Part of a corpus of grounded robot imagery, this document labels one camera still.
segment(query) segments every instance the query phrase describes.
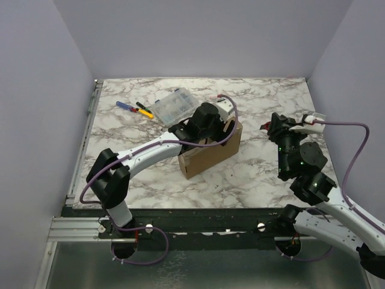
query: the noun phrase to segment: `screw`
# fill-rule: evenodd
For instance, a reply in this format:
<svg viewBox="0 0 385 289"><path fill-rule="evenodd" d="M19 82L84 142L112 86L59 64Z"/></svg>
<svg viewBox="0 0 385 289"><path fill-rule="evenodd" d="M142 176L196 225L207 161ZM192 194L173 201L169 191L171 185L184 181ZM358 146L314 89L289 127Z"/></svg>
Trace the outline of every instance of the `screw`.
<svg viewBox="0 0 385 289"><path fill-rule="evenodd" d="M264 232L264 231L266 230L266 226L265 226L264 223L259 223L259 224L257 225L257 228L258 228L258 231L259 231L259 232Z"/></svg>

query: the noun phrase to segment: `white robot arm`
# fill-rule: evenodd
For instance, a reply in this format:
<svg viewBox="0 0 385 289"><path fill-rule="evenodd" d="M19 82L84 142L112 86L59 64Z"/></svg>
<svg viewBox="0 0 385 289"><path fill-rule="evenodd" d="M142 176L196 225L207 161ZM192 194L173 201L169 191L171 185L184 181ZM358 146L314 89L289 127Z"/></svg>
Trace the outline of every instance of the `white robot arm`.
<svg viewBox="0 0 385 289"><path fill-rule="evenodd" d="M385 279L385 224L358 206L328 176L321 172L327 159L318 144L300 141L324 129L325 116L304 115L302 122L273 113L262 125L269 140L278 145L279 175L283 181L295 179L294 195L333 216L343 226L317 218L301 208L288 205L278 221L284 228L316 237L360 260L373 275Z"/></svg>
<svg viewBox="0 0 385 289"><path fill-rule="evenodd" d="M235 132L238 113L235 110L235 103L229 97L221 95L218 97L227 100L216 104L202 103L187 123L182 121L171 126L163 135L148 143L118 153L105 149L99 154L86 177L87 185L91 187L100 204L118 227L124 227L132 219L125 197L129 181L137 173L197 146L226 145L227 140ZM233 111L236 114L235 120L230 120L227 126L227 119ZM201 140L207 138L216 143L199 144Z"/></svg>

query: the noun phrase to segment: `marble countertop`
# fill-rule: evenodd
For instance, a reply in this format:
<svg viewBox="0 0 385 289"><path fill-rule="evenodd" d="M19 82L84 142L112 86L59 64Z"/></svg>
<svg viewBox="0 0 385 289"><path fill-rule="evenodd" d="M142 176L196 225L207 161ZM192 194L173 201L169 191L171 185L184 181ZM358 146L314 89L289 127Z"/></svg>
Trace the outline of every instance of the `marble countertop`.
<svg viewBox="0 0 385 289"><path fill-rule="evenodd" d="M286 204L308 207L290 191L292 181L278 179L277 146L267 139L266 131L259 130L273 112L299 120L304 113L315 110L304 78L147 78L104 81L75 184L74 208L100 207L79 201L85 177L100 151L134 148L166 130L157 118L150 120L122 110L116 102L150 105L178 87L188 89L200 102L218 94L234 99L244 126L239 152L189 180L180 171L177 157L143 170L130 181L126 198L130 208L281 208ZM323 137L305 140L320 144L329 160L323 172L336 181ZM91 190L85 199L97 200Z"/></svg>

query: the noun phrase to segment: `gray wall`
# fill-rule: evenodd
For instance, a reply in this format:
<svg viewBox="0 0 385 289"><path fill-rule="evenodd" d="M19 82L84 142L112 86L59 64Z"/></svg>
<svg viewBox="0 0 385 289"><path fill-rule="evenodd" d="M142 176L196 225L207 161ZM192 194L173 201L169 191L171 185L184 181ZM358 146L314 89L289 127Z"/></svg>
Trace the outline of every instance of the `gray wall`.
<svg viewBox="0 0 385 289"><path fill-rule="evenodd" d="M94 83L51 0L0 8L0 284L31 289Z"/></svg>
<svg viewBox="0 0 385 289"><path fill-rule="evenodd" d="M315 107L326 113L329 120L353 120L369 125L371 136L353 167L348 194L382 221L385 221L384 28L383 0L355 0L309 80ZM325 129L341 182L363 136L362 128Z"/></svg>
<svg viewBox="0 0 385 289"><path fill-rule="evenodd" d="M306 76L352 0L54 0L95 78Z"/></svg>

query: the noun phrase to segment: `cardboard box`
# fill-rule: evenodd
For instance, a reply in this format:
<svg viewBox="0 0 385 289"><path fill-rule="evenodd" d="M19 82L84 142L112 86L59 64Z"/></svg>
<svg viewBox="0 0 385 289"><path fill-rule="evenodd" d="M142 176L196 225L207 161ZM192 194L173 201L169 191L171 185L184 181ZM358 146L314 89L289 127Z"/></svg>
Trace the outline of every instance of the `cardboard box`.
<svg viewBox="0 0 385 289"><path fill-rule="evenodd" d="M186 179L190 179L235 155L239 151L242 128L242 124L238 122L234 135L225 146L195 148L185 152L183 155L179 155L179 167Z"/></svg>

